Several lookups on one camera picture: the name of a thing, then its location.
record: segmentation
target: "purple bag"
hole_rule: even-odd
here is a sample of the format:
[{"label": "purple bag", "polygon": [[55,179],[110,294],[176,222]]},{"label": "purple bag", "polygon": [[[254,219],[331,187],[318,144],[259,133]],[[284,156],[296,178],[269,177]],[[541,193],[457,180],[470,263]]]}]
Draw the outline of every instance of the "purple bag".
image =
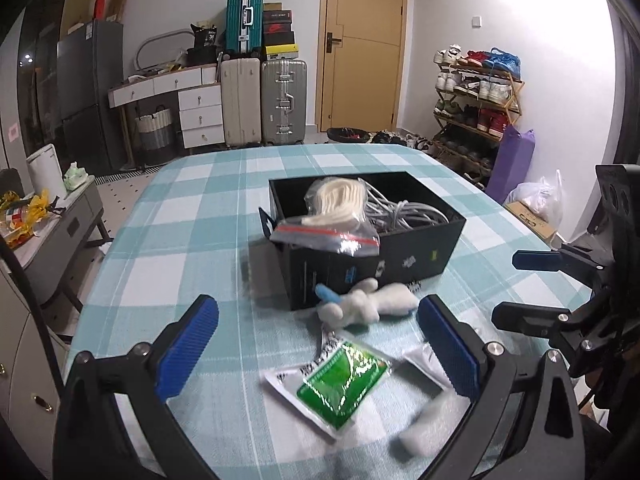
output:
[{"label": "purple bag", "polygon": [[524,182],[535,147],[536,136],[533,130],[521,134],[513,126],[507,126],[485,190],[498,204],[502,204],[507,195]]}]

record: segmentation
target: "door frame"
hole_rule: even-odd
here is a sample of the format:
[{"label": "door frame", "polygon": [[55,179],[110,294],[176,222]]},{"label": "door frame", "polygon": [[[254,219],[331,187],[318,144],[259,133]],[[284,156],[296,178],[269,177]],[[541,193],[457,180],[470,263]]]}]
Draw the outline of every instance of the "door frame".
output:
[{"label": "door frame", "polygon": [[[394,120],[391,127],[398,124],[398,110],[400,107],[400,90],[402,85],[402,69],[404,66],[404,40],[406,39],[407,0],[402,0],[402,30],[400,32],[400,56],[398,60],[398,79],[396,80],[396,98],[394,102]],[[326,37],[326,0],[320,0],[320,15],[318,18],[318,58],[316,62],[316,112],[314,122],[321,131],[322,118],[322,85],[324,81],[324,40]]]}]

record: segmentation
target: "gray refrigerator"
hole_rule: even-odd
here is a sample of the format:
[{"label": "gray refrigerator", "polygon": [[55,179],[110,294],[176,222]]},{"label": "gray refrigerator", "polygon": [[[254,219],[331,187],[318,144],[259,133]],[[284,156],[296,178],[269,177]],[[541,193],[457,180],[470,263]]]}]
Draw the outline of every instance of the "gray refrigerator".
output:
[{"label": "gray refrigerator", "polygon": [[108,92],[122,76],[122,24],[93,20],[58,43],[58,99],[71,160],[95,176],[117,173],[127,155]]}]

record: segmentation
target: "metal bolt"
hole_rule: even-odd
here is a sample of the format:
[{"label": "metal bolt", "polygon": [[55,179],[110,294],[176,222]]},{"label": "metal bolt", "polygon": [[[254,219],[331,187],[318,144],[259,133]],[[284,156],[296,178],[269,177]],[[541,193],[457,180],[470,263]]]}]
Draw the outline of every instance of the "metal bolt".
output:
[{"label": "metal bolt", "polygon": [[149,343],[138,343],[132,350],[135,355],[147,355],[151,350],[151,345]]},{"label": "metal bolt", "polygon": [[500,343],[497,343],[495,341],[491,341],[487,346],[486,346],[487,351],[489,352],[489,354],[491,355],[502,355],[504,353],[504,346],[502,346]]},{"label": "metal bolt", "polygon": [[91,358],[91,352],[80,352],[77,356],[76,356],[76,363],[79,364],[85,364],[89,362],[89,359]]},{"label": "metal bolt", "polygon": [[562,357],[558,350],[551,349],[546,353],[546,356],[555,363],[557,363]]}]

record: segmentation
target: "checkered tablecloth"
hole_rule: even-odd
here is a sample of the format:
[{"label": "checkered tablecloth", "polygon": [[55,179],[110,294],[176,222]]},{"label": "checkered tablecloth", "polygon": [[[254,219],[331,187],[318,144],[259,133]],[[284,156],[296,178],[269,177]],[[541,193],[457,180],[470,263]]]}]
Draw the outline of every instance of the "checkered tablecloth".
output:
[{"label": "checkered tablecloth", "polygon": [[[408,171],[466,217],[445,272],[424,280],[418,295],[439,294],[485,340],[540,352],[541,342],[493,329],[492,308],[501,301],[575,308],[588,298],[587,288],[559,272],[515,270],[513,252],[544,250],[542,241],[421,152],[376,144],[233,150],[189,156],[156,175],[102,263],[70,359],[84,349],[113,356],[153,341],[209,294],[220,325],[169,406],[220,478],[417,478],[429,460],[408,457],[397,435],[438,389],[410,365],[367,397],[354,428],[335,443],[260,382],[261,370],[312,359],[320,333],[312,310],[289,311],[274,247],[262,234],[258,207],[270,208],[269,179],[377,171]],[[358,335],[394,357],[421,341],[413,317]]]}]

